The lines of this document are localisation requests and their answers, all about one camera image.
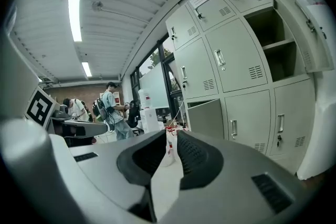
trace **shirt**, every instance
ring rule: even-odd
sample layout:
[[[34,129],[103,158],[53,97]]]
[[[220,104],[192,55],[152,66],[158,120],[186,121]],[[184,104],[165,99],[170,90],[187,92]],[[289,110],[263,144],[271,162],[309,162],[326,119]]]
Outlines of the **shirt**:
[[[82,109],[85,110],[84,105],[78,99],[71,99],[72,108],[68,109],[68,114],[72,116],[72,114],[80,115],[82,113]],[[85,113],[78,118],[80,121],[89,121],[89,115],[85,110]]]
[[[105,92],[101,97],[101,100],[103,101],[105,108],[108,108],[109,106],[114,107],[117,105],[111,92]],[[112,124],[116,124],[124,119],[124,117],[121,115],[121,112],[116,109],[113,111],[113,113],[110,113],[110,118],[112,119]]]

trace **fluorescent light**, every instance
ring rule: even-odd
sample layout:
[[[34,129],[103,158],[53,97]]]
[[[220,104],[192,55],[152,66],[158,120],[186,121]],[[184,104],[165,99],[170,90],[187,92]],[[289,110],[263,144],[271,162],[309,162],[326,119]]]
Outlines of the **fluorescent light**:
[[[83,66],[83,68],[84,68],[85,74],[86,74],[88,77],[92,77],[92,74],[91,74],[91,71],[90,71],[90,68],[89,68],[89,63],[88,63],[88,62],[83,62],[83,63],[82,63],[82,66]]]
[[[82,41],[82,36],[80,34],[80,24],[79,24],[79,0],[68,0],[68,1],[69,1],[69,19],[73,40]]]

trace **man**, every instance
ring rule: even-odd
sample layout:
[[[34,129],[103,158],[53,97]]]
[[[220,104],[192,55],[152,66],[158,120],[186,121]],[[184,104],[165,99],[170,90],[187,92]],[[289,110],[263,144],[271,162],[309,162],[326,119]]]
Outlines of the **man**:
[[[121,112],[129,109],[126,105],[116,105],[116,101],[113,97],[113,93],[117,91],[117,85],[113,82],[109,82],[106,85],[106,91],[101,97],[104,103],[105,109],[109,113],[108,124],[117,134],[117,140],[134,137],[132,129],[124,121]]]
[[[63,100],[63,104],[68,107],[68,114],[72,116],[73,114],[76,115],[77,120],[80,121],[89,121],[89,115],[85,110],[84,105],[78,99],[69,99],[65,98]]]

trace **jeans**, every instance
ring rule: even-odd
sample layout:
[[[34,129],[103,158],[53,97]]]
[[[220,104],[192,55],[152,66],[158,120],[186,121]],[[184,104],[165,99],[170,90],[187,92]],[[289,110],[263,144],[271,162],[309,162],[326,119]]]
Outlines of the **jeans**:
[[[123,140],[126,138],[134,137],[134,133],[132,129],[128,126],[128,124],[122,120],[120,122],[117,122],[116,124],[112,124],[111,122],[108,122],[108,124],[112,125],[112,130],[114,129],[117,134],[117,140]]]

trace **brick wall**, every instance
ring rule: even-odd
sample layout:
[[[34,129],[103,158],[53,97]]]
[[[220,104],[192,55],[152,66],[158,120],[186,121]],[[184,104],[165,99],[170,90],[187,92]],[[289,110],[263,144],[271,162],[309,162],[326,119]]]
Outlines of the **brick wall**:
[[[98,97],[100,93],[106,91],[105,84],[94,84],[94,85],[83,85],[83,86],[74,86],[74,87],[60,87],[60,88],[50,88],[44,89],[47,94],[50,94],[51,97],[57,97],[57,102],[63,104],[65,98],[69,99],[79,99],[84,101],[88,109],[91,111],[92,116],[92,103]],[[124,98],[122,95],[122,88],[118,88],[121,104],[124,104]]]

